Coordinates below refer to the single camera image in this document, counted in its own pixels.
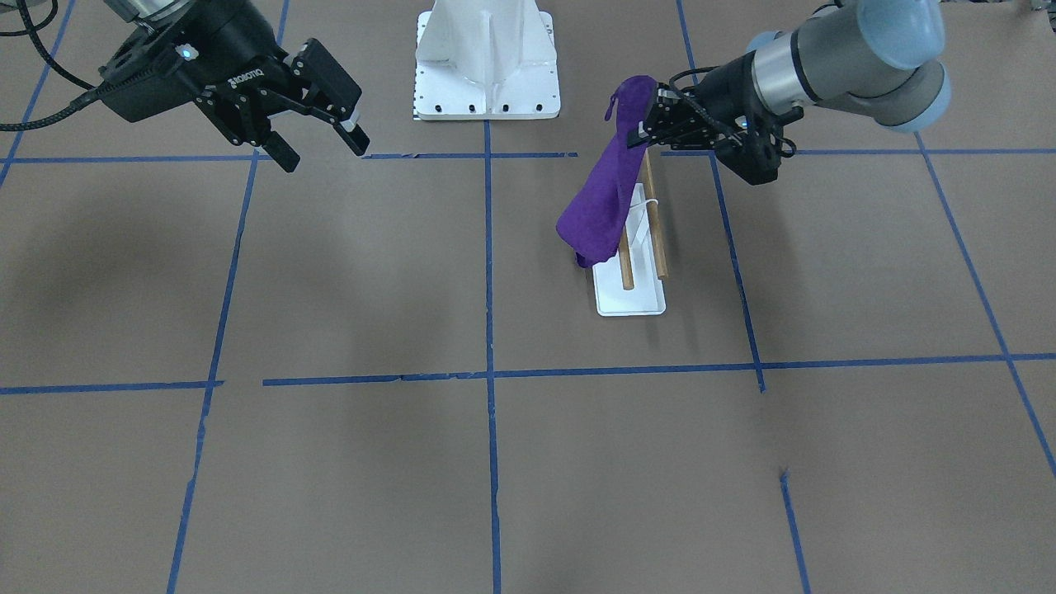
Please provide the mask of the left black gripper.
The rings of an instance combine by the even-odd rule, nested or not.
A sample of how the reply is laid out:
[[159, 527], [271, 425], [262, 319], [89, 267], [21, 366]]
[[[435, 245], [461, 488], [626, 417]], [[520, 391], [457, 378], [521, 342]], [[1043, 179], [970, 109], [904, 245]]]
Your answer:
[[732, 153], [795, 153], [785, 125], [800, 120], [792, 106], [773, 112], [756, 91], [753, 58], [719, 67], [693, 68], [660, 87], [624, 90], [627, 150], [654, 145], [674, 150], [725, 150]]

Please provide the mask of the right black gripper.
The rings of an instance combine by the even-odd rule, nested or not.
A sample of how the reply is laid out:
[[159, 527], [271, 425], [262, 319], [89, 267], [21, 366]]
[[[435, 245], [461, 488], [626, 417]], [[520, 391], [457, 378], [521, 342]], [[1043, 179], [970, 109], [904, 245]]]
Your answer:
[[267, 118], [293, 111], [329, 123], [357, 157], [362, 89], [327, 47], [307, 39], [290, 58], [252, 1], [110, 1], [135, 31], [102, 64], [99, 98], [139, 123], [196, 104], [233, 145], [260, 145], [293, 173], [301, 157]]

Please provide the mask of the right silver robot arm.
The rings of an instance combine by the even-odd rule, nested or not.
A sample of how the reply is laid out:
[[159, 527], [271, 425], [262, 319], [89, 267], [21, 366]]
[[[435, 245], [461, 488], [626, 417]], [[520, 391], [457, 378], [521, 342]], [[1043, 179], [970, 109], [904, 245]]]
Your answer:
[[136, 29], [102, 64], [99, 83], [76, 78], [42, 44], [40, 30], [57, 7], [39, 22], [29, 7], [27, 1], [2, 4], [3, 12], [19, 15], [19, 35], [82, 93], [45, 118], [5, 124], [4, 132], [39, 130], [96, 103], [129, 123], [193, 104], [224, 140], [264, 151], [284, 172], [295, 171], [300, 155], [274, 131], [271, 118], [279, 114], [324, 120], [354, 154], [367, 151], [357, 109], [359, 83], [318, 39], [307, 39], [294, 54], [283, 50], [250, 1], [110, 1], [109, 10]]

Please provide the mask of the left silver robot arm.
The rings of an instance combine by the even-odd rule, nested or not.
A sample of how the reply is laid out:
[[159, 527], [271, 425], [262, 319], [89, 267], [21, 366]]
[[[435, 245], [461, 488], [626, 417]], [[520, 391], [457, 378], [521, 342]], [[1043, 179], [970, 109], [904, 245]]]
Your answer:
[[766, 31], [743, 56], [702, 68], [694, 86], [659, 83], [626, 142], [695, 150], [712, 138], [787, 125], [808, 106], [919, 132], [951, 103], [953, 80], [940, 60], [945, 41], [936, 1], [833, 1], [794, 31]]

